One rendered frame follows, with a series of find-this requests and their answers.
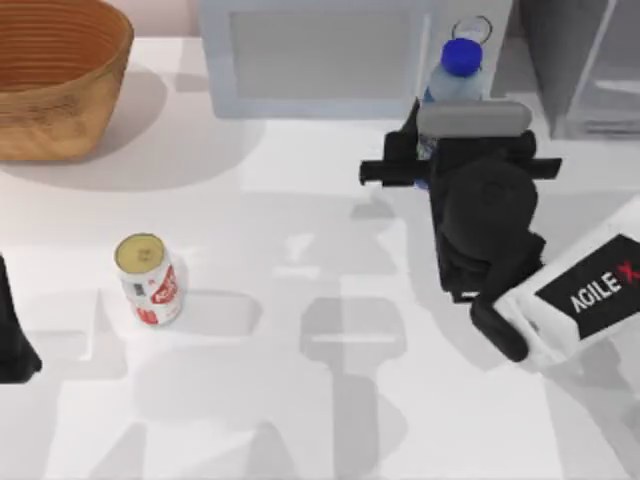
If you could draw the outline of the clear bottle with blue cap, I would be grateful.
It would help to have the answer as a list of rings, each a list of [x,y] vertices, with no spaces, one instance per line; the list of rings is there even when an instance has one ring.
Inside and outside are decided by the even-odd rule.
[[[432,71],[419,107],[434,102],[481,100],[483,97],[482,46],[468,38],[448,40]]]

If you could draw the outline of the grey cabinet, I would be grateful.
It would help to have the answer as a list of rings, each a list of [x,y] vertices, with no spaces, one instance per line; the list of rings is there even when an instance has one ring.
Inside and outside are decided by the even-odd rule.
[[[640,0],[515,0],[491,89],[533,92],[557,139],[640,141]]]

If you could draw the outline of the pale microwave oven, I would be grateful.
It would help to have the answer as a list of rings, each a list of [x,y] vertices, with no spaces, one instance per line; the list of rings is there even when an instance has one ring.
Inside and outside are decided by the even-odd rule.
[[[387,119],[443,46],[483,50],[490,92],[514,0],[199,0],[213,109],[229,119]]]

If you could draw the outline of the red and white can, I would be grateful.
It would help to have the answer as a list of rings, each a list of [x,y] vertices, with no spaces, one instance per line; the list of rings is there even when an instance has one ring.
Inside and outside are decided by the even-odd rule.
[[[121,285],[135,317],[163,326],[181,313],[183,295],[169,250],[152,233],[125,237],[114,251]]]

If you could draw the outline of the woven wooden basket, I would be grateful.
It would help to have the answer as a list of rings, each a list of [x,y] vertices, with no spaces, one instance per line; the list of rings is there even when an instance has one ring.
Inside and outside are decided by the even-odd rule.
[[[133,40],[129,18],[106,0],[0,0],[0,162],[91,152]]]

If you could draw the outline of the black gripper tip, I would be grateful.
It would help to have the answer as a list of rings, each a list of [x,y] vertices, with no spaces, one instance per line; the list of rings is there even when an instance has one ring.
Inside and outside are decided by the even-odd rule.
[[[24,384],[43,362],[25,335],[15,311],[4,257],[0,254],[0,385]]]

